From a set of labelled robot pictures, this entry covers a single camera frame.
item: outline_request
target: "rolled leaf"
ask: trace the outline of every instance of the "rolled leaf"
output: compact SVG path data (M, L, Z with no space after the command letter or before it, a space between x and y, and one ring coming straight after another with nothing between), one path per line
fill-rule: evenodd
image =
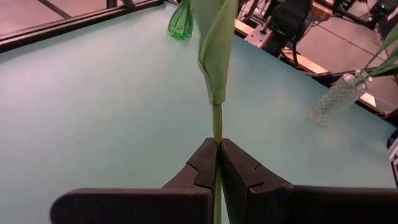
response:
M198 66L210 104L218 105L225 101L238 0L192 0L192 10L200 31Z

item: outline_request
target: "floor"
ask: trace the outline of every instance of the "floor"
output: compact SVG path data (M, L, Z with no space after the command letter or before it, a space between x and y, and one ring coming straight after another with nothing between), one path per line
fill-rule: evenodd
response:
M58 21L65 17L79 16L106 8L106 0L0 0L0 36L32 26ZM362 16L376 0L356 2L350 12ZM55 13L46 5L52 5L61 13ZM379 34L350 21L332 17L320 23L298 44L298 51L306 58L332 72L342 72L363 67L381 44ZM373 65L386 59L386 52L375 59ZM370 94L398 108L398 86L391 77L375 78Z

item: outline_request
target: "green plant leaf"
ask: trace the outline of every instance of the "green plant leaf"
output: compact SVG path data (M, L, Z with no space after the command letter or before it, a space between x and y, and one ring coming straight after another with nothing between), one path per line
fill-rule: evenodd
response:
M391 69L391 67L394 66L394 64L397 62L398 60L398 47L396 47L391 54L388 56L388 58L381 63L376 69L374 69L369 76L377 76L379 73L381 72L386 72L389 69Z
M390 46L392 43L394 43L398 39L398 24L390 31L390 33L387 35L384 43L380 46L379 50L374 54L372 59L365 65L364 69L367 69L369 65L373 62L373 60L388 46Z

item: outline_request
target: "green leaf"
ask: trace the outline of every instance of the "green leaf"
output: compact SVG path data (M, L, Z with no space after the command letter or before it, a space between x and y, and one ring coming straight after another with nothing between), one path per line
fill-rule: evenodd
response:
M398 24L390 31L390 33L387 35L384 43L380 46L379 50L374 54L372 59L365 65L364 69L367 69L369 65L373 62L373 60L388 46L390 46L392 43L394 43L398 39Z

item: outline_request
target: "metal frame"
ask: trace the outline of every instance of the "metal frame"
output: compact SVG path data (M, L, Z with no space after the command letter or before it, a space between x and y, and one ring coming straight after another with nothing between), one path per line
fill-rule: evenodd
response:
M133 4L130 7L118 6L111 9L103 9L73 17L71 19L64 19L28 29L18 30L10 34L0 35L0 53L103 22L108 19L113 19L115 17L146 9L148 7L159 6L163 3L164 0L148 0Z
M333 4L330 4L325 0L314 0L314 1L321 4L322 6L327 7L328 9L331 9L333 11L333 13L337 12L337 13L341 14L342 16L345 16L348 19L351 19L351 20L355 21L356 23L361 24L362 26L365 26L369 29L373 30L375 27L375 24L373 24L374 22L370 23L368 21L364 21L363 19L355 16L354 14L349 13L348 11L346 11L344 9L341 9L339 6L343 2L343 0L335 0Z

